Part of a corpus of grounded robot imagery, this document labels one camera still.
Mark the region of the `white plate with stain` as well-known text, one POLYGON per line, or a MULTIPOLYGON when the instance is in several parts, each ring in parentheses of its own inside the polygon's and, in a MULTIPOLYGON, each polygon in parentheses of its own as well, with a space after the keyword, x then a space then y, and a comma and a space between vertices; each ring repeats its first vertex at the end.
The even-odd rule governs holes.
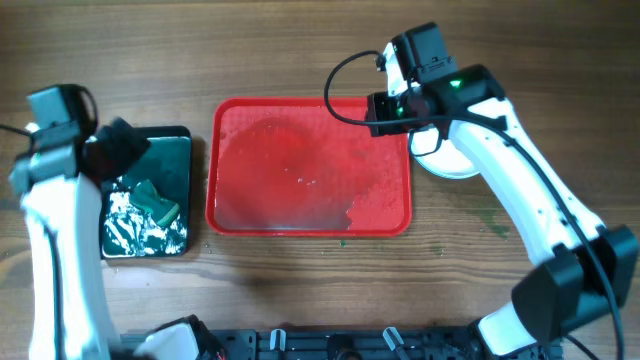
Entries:
POLYGON ((479 170, 434 125, 408 134, 409 154, 430 173, 452 180, 474 177, 479 170))

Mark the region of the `green scrubbing sponge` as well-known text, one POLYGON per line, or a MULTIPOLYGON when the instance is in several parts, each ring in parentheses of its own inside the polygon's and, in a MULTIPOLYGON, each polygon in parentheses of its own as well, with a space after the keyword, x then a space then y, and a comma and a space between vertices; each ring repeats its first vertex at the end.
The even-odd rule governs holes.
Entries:
POLYGON ((150 180, 138 183, 129 197, 130 203, 151 216, 156 225, 170 226, 179 216, 180 205, 163 198, 150 180))

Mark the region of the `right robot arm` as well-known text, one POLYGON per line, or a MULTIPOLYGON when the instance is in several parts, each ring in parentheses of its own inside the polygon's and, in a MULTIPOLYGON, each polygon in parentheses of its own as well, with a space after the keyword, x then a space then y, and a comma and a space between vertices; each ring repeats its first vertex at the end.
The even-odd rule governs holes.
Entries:
POLYGON ((483 177, 532 263, 507 303, 477 322, 486 351, 513 355, 567 338, 603 316, 621 338, 638 240, 625 226, 607 227, 574 196, 492 74, 475 65, 429 76, 394 62, 382 71, 387 88, 369 99, 372 133, 406 134, 413 156, 440 177, 483 177))

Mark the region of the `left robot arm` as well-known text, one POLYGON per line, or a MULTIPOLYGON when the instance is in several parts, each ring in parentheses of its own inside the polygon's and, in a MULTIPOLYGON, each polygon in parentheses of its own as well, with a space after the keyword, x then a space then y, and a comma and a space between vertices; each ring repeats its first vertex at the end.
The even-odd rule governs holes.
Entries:
POLYGON ((32 250, 32 359, 199 359, 223 351, 190 315, 161 325, 135 349, 109 314, 99 254, 100 183, 123 174, 149 148, 122 119, 96 130, 42 125, 9 181, 25 213, 32 250))

